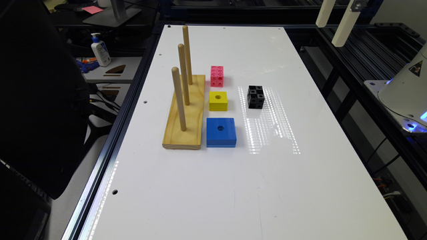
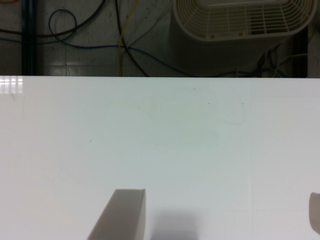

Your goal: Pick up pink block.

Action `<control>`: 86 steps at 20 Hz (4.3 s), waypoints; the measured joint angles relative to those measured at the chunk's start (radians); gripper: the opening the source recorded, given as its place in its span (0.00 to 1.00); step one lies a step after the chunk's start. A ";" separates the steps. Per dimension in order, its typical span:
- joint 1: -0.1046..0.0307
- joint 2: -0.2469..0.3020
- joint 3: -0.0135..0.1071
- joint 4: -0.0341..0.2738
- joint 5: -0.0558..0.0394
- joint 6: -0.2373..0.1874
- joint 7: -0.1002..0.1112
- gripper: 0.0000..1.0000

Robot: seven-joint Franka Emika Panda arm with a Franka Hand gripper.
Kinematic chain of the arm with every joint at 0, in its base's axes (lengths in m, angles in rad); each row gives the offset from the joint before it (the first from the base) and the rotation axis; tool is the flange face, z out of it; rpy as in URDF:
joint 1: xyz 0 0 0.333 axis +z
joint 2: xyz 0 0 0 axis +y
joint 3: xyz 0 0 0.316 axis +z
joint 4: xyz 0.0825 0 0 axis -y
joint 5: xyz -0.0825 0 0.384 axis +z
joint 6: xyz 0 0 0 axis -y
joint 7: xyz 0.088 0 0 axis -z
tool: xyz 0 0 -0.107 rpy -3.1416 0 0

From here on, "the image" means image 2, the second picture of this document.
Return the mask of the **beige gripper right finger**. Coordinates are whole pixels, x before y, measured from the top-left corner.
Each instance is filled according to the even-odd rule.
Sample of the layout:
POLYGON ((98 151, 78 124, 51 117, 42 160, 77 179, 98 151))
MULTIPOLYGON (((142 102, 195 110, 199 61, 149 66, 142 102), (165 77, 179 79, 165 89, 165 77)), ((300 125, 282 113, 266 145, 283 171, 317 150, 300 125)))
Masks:
POLYGON ((309 198, 309 222, 311 228, 320 234, 320 194, 311 193, 309 198))

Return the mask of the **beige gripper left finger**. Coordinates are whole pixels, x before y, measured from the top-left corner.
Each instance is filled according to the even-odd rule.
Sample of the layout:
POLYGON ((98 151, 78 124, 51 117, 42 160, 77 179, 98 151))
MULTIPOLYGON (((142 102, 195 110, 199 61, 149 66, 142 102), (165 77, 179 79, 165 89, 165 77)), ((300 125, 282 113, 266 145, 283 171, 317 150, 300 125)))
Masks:
POLYGON ((146 192, 117 189, 87 240, 144 240, 146 192))

